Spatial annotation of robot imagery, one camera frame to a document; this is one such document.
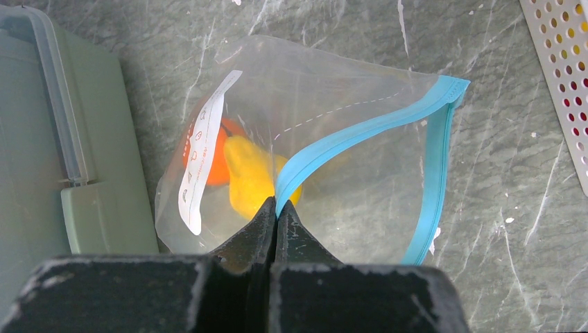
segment transparent zip bag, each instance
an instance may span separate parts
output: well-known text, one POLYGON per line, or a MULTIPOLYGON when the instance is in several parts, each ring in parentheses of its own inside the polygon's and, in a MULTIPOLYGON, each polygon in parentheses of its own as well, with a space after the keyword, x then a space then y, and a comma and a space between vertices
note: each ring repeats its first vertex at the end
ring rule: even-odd
POLYGON ((173 253, 208 253, 275 196, 276 214, 290 200, 343 262, 422 262, 468 81, 266 36, 245 37, 215 61, 218 79, 157 189, 155 227, 173 253))

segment gray table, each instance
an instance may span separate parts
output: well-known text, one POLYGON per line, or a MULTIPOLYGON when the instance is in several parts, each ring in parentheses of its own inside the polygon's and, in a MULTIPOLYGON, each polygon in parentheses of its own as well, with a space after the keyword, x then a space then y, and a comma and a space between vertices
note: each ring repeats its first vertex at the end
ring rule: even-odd
POLYGON ((518 1, 404 0, 403 19, 393 0, 242 2, 24 3, 121 59, 152 199, 185 108, 210 86, 212 57, 244 35, 471 80, 425 264, 456 284, 473 331, 588 329, 588 198, 518 1))

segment white basket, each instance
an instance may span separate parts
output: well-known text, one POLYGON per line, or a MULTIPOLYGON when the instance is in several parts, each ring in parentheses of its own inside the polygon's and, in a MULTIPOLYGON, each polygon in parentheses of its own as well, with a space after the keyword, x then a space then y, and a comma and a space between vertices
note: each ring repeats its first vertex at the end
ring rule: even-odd
POLYGON ((520 2, 580 184, 588 196, 588 23, 584 8, 580 0, 520 2))

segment orange fruit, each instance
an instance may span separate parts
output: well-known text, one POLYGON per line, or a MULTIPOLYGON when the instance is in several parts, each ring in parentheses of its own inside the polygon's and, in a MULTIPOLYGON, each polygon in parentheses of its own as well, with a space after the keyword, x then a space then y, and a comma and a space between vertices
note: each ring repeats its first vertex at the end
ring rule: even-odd
POLYGON ((214 148, 214 156, 212 158, 212 166, 206 185, 225 185, 229 183, 229 168, 225 160, 225 141, 228 137, 238 135, 247 137, 245 131, 236 122, 222 118, 220 121, 220 128, 218 129, 218 136, 216 137, 216 147, 214 148))

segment yellow pear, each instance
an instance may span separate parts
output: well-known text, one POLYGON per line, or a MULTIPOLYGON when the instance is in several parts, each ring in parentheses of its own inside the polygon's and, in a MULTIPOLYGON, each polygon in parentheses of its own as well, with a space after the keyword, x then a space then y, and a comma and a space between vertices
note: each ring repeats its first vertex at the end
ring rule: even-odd
MULTIPOLYGON (((243 218, 253 219, 263 202, 275 195, 273 183, 273 161, 279 173, 286 162, 285 157, 272 155, 253 142, 240 136, 228 137, 225 142, 225 159, 229 169, 229 197, 231 206, 243 218)), ((298 187, 290 197, 296 205, 302 193, 298 187)))

